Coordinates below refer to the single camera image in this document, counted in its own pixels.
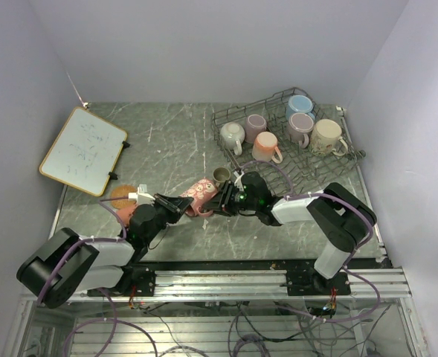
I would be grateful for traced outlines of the cream white speckled mug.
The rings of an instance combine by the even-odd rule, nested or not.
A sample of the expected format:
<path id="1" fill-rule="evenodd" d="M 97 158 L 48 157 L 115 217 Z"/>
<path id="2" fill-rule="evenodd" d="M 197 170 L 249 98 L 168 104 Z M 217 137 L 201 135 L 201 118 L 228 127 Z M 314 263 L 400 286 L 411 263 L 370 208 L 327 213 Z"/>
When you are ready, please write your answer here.
<path id="1" fill-rule="evenodd" d="M 242 143 L 245 140 L 244 128 L 235 122 L 226 123 L 220 130 L 222 146 L 234 155 L 242 154 Z"/>

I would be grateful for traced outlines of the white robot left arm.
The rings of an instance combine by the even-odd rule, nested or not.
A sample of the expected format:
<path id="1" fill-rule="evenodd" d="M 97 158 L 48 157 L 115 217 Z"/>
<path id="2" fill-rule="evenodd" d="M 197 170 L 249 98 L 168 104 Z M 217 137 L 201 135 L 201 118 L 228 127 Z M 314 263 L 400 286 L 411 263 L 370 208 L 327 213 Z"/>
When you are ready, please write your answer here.
<path id="1" fill-rule="evenodd" d="M 56 309 L 74 293 L 106 288 L 124 295 L 132 288 L 130 269 L 151 242 L 177 223 L 193 203 L 191 196 L 127 193 L 134 204 L 113 216 L 121 226 L 116 237 L 87 237 L 70 228 L 57 231 L 19 267 L 16 278 L 39 304 Z"/>

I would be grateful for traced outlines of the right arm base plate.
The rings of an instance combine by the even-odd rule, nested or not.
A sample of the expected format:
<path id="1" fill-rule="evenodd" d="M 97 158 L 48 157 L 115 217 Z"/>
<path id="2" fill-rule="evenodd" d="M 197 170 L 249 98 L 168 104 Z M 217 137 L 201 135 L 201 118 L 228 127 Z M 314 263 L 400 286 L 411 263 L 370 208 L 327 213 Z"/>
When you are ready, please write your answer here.
<path id="1" fill-rule="evenodd" d="M 337 273 L 333 278 L 326 279 L 318 274 L 313 268 L 288 270 L 286 281 L 282 286 L 286 287 L 288 296 L 337 296 L 350 295 L 351 288 L 348 275 L 344 272 Z"/>

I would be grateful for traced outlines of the pink patterned mug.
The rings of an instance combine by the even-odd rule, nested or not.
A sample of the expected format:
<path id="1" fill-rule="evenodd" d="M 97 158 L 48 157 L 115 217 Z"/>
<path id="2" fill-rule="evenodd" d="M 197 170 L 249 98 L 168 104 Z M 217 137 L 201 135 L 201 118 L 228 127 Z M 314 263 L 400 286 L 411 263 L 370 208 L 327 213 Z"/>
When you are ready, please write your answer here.
<path id="1" fill-rule="evenodd" d="M 206 210 L 204 205 L 218 193 L 216 185 L 209 179 L 203 178 L 192 187 L 184 191 L 180 197 L 192 197 L 192 203 L 187 207 L 185 214 L 189 217 L 208 217 L 213 211 Z"/>

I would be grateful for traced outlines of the lavender mug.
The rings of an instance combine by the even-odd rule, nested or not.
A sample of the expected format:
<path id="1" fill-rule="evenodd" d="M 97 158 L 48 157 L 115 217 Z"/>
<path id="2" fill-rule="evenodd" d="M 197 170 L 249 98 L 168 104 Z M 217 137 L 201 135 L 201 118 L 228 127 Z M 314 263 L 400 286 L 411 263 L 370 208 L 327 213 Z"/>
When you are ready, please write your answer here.
<path id="1" fill-rule="evenodd" d="M 290 141 L 298 144 L 301 149 L 307 148 L 314 125 L 315 122 L 308 114 L 294 113 L 289 117 L 287 123 L 287 134 Z"/>

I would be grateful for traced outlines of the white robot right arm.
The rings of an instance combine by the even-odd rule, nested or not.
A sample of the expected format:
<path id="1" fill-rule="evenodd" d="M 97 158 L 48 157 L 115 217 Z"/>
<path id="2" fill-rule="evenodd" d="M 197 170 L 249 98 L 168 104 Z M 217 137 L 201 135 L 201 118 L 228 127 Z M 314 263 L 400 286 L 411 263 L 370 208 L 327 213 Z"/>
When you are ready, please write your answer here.
<path id="1" fill-rule="evenodd" d="M 377 223 L 374 212 L 337 182 L 324 190 L 299 196 L 275 196 L 259 173 L 249 172 L 238 184 L 227 181 L 202 208 L 209 213 L 236 216 L 241 213 L 258 218 L 267 226 L 313 221 L 327 238 L 325 248 L 308 277 L 309 288 L 319 294 L 334 285 L 334 276 L 346 266 L 361 245 L 373 235 Z"/>

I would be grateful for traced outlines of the green inside floral mug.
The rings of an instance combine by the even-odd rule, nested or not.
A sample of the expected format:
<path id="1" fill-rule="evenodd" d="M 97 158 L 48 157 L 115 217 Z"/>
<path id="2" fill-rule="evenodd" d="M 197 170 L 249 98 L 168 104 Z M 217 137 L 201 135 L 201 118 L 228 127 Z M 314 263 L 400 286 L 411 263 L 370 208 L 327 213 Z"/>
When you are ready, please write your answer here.
<path id="1" fill-rule="evenodd" d="M 313 155 L 337 157 L 345 156 L 349 146 L 343 137 L 341 126 L 333 120 L 321 119 L 315 123 L 310 137 L 309 148 Z"/>

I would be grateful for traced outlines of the purple mug dark handle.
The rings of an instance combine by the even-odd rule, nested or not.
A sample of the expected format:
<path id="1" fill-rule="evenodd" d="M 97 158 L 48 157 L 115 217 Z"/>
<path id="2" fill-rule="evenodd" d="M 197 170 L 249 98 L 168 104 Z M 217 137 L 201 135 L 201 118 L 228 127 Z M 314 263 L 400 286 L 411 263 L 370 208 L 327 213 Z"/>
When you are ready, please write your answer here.
<path id="1" fill-rule="evenodd" d="M 267 122 L 261 115 L 249 115 L 245 120 L 245 142 L 252 144 L 256 137 L 266 131 Z"/>

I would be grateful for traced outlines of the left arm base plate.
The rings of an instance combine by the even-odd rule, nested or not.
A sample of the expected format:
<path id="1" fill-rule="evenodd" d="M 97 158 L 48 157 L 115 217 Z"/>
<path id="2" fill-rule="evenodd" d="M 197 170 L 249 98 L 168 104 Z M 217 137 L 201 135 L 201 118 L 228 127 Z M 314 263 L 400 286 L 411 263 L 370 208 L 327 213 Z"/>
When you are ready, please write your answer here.
<path id="1" fill-rule="evenodd" d="M 155 272 L 143 265 L 94 267 L 86 273 L 77 291 L 87 291 L 90 296 L 97 296 L 94 291 L 105 289 L 111 296 L 128 296 L 133 293 L 152 297 L 155 279 Z"/>

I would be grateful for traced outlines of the peach pink mug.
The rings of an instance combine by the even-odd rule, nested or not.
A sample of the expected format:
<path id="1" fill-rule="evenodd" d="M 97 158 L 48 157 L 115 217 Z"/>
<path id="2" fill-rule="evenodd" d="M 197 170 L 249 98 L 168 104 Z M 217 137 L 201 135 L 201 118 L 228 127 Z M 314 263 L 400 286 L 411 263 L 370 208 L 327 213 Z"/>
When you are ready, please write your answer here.
<path id="1" fill-rule="evenodd" d="M 278 148 L 277 137 L 267 131 L 261 132 L 255 138 L 251 154 L 258 161 L 272 161 L 275 164 L 280 164 L 283 161 L 283 155 Z"/>

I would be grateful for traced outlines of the light blue mug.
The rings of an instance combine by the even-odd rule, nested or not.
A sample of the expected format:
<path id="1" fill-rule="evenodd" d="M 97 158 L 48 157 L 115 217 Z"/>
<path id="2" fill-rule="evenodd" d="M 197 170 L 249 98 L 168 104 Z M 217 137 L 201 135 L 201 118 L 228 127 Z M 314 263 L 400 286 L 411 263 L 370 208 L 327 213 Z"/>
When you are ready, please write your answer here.
<path id="1" fill-rule="evenodd" d="M 295 113 L 307 114 L 314 109 L 314 103 L 305 95 L 296 94 L 289 98 L 286 107 L 286 119 Z"/>

